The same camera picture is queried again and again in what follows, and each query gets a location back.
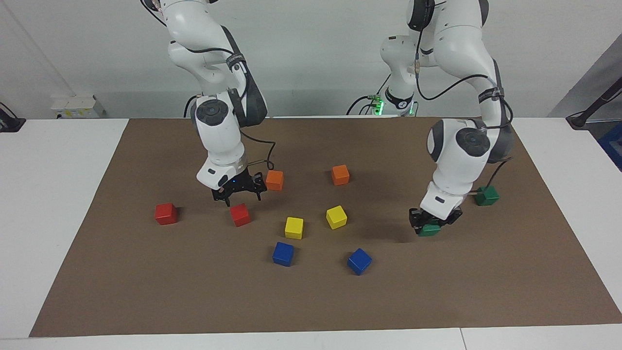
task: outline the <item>electrical outlet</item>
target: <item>electrical outlet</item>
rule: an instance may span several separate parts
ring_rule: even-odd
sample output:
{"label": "electrical outlet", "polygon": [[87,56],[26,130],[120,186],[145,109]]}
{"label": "electrical outlet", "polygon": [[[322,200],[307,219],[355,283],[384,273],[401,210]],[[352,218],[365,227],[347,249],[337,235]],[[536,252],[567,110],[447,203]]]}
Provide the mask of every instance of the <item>electrical outlet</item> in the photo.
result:
{"label": "electrical outlet", "polygon": [[54,98],[52,111],[60,118],[103,118],[106,110],[95,96]]}

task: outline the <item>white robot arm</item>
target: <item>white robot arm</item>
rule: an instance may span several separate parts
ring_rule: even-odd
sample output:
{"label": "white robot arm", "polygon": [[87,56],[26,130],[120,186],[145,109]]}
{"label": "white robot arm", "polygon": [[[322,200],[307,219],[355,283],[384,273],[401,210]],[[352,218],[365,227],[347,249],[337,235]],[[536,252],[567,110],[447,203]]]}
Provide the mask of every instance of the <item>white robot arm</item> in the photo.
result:
{"label": "white robot arm", "polygon": [[240,128],[258,125],[267,115],[263,96],[229,30],[208,13],[216,0],[145,0],[159,11],[173,38],[169,57],[190,72],[202,91],[223,83],[232,74],[236,83],[216,95],[197,98],[191,115],[203,146],[208,151],[197,179],[212,189],[214,200],[230,204],[229,196],[240,191],[266,191],[261,173],[251,176],[241,142]]}
{"label": "white robot arm", "polygon": [[481,121],[445,119],[432,127],[427,149],[437,169],[420,209],[409,213],[419,233],[426,224],[454,223],[486,163],[508,157],[512,111],[504,99],[497,64],[481,40],[487,0],[447,0],[439,5],[434,0],[410,0],[407,13],[410,35],[383,43],[382,56],[392,78],[384,92],[387,105],[408,109],[415,86],[419,88],[419,67],[438,66],[475,88],[482,115]]}

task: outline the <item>cube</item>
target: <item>cube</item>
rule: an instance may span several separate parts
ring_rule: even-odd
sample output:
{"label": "cube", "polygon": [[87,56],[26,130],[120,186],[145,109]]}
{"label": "cube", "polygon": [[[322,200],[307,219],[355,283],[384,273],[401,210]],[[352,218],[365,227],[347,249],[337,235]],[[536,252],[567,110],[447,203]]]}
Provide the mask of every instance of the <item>cube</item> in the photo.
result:
{"label": "cube", "polygon": [[270,191],[283,191],[284,176],[282,171],[268,170],[266,187]]}
{"label": "cube", "polygon": [[489,188],[480,187],[475,195],[475,202],[480,207],[492,206],[499,200],[499,194],[493,186]]}
{"label": "cube", "polygon": [[158,204],[155,206],[155,221],[160,225],[170,225],[177,222],[177,208],[173,203]]}
{"label": "cube", "polygon": [[274,247],[274,253],[272,254],[272,261],[283,266],[292,266],[292,259],[294,258],[294,246],[285,244],[282,242],[276,243]]}
{"label": "cube", "polygon": [[330,225],[330,228],[335,230],[343,227],[348,222],[348,216],[343,211],[342,206],[336,206],[332,209],[326,210],[326,221]]}
{"label": "cube", "polygon": [[371,264],[371,257],[360,248],[348,259],[348,266],[359,276],[369,267],[369,264]]}
{"label": "cube", "polygon": [[421,228],[421,232],[419,232],[419,237],[431,237],[437,234],[440,231],[439,225],[428,224]]}
{"label": "cube", "polygon": [[240,204],[229,209],[231,212],[231,218],[236,227],[246,225],[251,221],[251,215],[248,213],[246,204]]}
{"label": "cube", "polygon": [[345,165],[334,166],[331,176],[335,186],[345,185],[350,181],[350,172]]}
{"label": "cube", "polygon": [[302,239],[302,227],[304,220],[297,217],[288,217],[285,223],[285,237],[289,239]]}

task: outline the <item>green block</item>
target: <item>green block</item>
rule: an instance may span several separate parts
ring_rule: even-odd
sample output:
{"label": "green block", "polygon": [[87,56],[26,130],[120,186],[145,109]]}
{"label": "green block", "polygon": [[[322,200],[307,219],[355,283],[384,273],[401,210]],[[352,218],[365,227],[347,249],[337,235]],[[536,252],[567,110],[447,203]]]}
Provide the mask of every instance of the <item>green block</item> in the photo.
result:
{"label": "green block", "polygon": [[499,200],[499,194],[493,186],[490,186],[486,190],[485,189],[486,188],[484,187],[480,187],[477,190],[477,194],[475,195],[475,202],[480,207],[492,206],[496,201]]}
{"label": "green block", "polygon": [[419,232],[419,236],[431,237],[437,234],[439,231],[440,231],[440,226],[428,224],[428,225],[423,226],[423,228],[421,229],[421,232]]}

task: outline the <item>orange block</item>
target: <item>orange block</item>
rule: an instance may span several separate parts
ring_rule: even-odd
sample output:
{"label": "orange block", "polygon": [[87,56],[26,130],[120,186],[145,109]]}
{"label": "orange block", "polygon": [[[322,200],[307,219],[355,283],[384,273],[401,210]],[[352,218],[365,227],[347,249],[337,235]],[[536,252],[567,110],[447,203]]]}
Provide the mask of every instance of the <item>orange block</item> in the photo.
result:
{"label": "orange block", "polygon": [[335,186],[347,184],[350,181],[350,172],[348,172],[348,167],[345,165],[334,166],[332,177]]}
{"label": "orange block", "polygon": [[268,176],[266,176],[266,187],[270,191],[282,191],[283,190],[283,172],[276,170],[268,170]]}

